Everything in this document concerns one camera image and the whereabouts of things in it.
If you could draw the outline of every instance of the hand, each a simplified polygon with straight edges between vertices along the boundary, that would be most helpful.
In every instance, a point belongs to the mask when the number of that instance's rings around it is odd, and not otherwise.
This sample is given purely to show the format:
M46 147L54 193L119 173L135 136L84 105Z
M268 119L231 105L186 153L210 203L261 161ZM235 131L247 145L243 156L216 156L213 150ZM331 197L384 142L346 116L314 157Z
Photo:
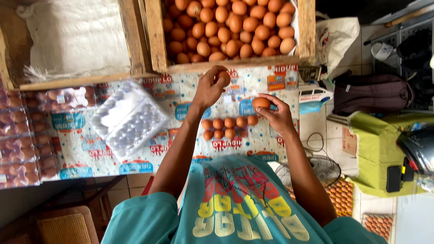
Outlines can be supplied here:
M280 136L286 137L291 133L296 133L289 105L272 95L259 93L259 96L269 100L271 104L277 107L277 109L274 110L257 107L256 112L268 119L271 127L277 131Z
M220 71L227 71L227 69L223 66L213 66L199 80L196 95L194 95L193 102L191 103L192 105L198 106L202 111L205 111L217 102L227 83L225 78L220 78L214 84L214 76Z

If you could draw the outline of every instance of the printed plastic tablecloth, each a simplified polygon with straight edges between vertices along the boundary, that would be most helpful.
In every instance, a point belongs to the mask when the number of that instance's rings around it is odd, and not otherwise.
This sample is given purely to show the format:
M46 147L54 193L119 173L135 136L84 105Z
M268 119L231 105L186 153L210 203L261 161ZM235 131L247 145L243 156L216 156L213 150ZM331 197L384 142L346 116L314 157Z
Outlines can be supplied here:
M258 92L279 97L289 104L293 122L299 127L297 65L265 66L229 70L231 84L220 99L205 111L203 118L214 119L254 114L251 98ZM162 75L136 79L172 115L171 121L131 159L119 162L89 124L95 110L52 114L47 117L49 133L57 150L59 173L52 180L155 172L175 138L196 93L203 73ZM97 85L101 99L106 100L122 85L110 82ZM230 154L259 155L266 161L285 161L285 142L260 118L248 127L247 137L232 140L205 141L199 128L194 145L193 163L210 161Z

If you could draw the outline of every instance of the floor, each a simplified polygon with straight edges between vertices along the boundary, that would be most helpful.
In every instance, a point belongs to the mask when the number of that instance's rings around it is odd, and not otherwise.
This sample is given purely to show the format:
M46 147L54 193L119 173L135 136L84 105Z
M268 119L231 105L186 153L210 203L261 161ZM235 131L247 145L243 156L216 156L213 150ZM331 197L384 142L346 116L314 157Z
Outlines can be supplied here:
M358 38L345 53L339 66L332 72L331 77L335 78L348 69L355 75L371 74L372 56L370 46L363 46L363 43L390 31L391 30L387 30L383 26L362 26ZM342 152L342 127L336 123L326 121L325 119L328 114L332 113L333 107L333 100L330 100L319 112L301 115L300 138L303 145L306 147L307 139L312 133L317 132L321 134L324 139L324 151L340 165L343 174L355 175L357 174L355 157ZM319 136L312 136L309 140L309 146L320 148L322 146L321 138ZM150 176L150 174L128 175L118 183L108 192L112 208L126 199L140 196ZM95 182L99 183L110 179L111 177L95 178ZM378 198L366 195L361 193L356 187L354 191L353 208L353 218L357 221L360 221L365 213L396 214L397 199ZM395 223L392 227L390 243L395 243Z

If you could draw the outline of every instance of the dark bag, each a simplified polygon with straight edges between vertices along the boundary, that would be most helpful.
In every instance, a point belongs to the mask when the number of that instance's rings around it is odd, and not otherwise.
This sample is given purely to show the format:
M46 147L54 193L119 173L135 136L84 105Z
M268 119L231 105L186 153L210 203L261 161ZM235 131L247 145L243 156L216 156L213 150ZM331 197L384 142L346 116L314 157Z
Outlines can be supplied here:
M407 81L394 75L353 76L351 71L335 78L334 114L348 116L356 111L392 113L414 99Z

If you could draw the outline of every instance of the smartphone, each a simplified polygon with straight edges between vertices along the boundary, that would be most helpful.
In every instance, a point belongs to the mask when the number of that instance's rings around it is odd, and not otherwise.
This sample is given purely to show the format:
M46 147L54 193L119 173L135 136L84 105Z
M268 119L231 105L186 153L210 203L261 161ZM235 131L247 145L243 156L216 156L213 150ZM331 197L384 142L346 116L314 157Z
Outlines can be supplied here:
M396 192L401 189L401 166L387 168L387 192Z

